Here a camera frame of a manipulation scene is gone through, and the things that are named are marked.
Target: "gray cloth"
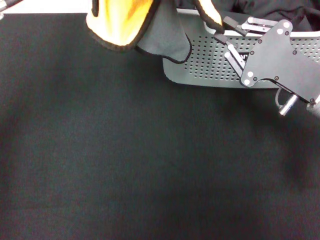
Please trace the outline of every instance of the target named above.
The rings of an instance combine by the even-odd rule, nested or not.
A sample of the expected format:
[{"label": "gray cloth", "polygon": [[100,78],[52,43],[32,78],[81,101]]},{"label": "gray cloth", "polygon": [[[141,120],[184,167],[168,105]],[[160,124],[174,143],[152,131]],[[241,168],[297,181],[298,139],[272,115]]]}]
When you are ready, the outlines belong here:
[{"label": "gray cloth", "polygon": [[137,46],[144,52],[163,56],[174,63],[188,60],[192,46],[182,27],[174,1],[161,1]]}]

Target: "silver cylinder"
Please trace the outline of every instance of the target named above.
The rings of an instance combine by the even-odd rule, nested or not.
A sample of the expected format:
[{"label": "silver cylinder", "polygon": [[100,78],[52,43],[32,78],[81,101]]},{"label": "silver cylinder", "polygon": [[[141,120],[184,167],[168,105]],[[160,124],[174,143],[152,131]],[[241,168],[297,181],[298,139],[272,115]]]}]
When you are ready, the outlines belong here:
[{"label": "silver cylinder", "polygon": [[281,108],[280,108],[280,111],[279,113],[282,115],[282,116],[285,116],[289,110],[291,109],[291,107],[296,103],[296,101],[298,100],[298,96],[297,95],[292,95],[289,100],[285,103],[285,105],[283,105]]}]

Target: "white background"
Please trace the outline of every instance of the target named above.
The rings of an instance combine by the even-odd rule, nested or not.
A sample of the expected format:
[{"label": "white background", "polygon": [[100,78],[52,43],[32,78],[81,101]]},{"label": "white background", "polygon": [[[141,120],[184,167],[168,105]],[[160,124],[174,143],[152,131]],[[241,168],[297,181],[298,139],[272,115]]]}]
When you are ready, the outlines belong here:
[{"label": "white background", "polygon": [[23,0],[4,13],[88,13],[91,0]]}]

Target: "robotic arm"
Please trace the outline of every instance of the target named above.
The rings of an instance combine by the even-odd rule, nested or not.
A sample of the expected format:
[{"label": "robotic arm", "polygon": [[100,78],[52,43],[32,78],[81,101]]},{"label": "robotic arm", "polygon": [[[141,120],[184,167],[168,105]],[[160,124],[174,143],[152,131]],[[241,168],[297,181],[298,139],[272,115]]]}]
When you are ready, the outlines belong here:
[{"label": "robotic arm", "polygon": [[[250,88],[260,80],[269,80],[279,86],[275,102],[279,113],[285,116],[298,101],[307,104],[307,110],[320,118],[320,66],[296,51],[290,42],[293,25],[288,20],[271,21],[249,17],[245,23],[225,17],[223,22],[230,29],[245,36],[247,33],[262,34],[244,61],[237,52],[237,45],[223,34],[214,38],[227,46],[224,57],[240,78],[240,83]],[[281,90],[291,94],[284,105],[279,105]]]}]

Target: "black metal plate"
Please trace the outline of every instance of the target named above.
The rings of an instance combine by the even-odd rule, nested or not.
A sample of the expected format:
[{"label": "black metal plate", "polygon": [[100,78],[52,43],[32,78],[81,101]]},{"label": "black metal plate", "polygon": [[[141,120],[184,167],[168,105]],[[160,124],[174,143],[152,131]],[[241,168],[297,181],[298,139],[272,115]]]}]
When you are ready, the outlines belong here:
[{"label": "black metal plate", "polygon": [[[284,23],[289,23],[289,27],[284,27]],[[262,42],[252,48],[240,82],[251,87],[257,82],[254,77],[258,81],[270,80],[309,103],[320,94],[320,65],[293,49],[292,29],[289,21],[282,20],[260,38]]]}]

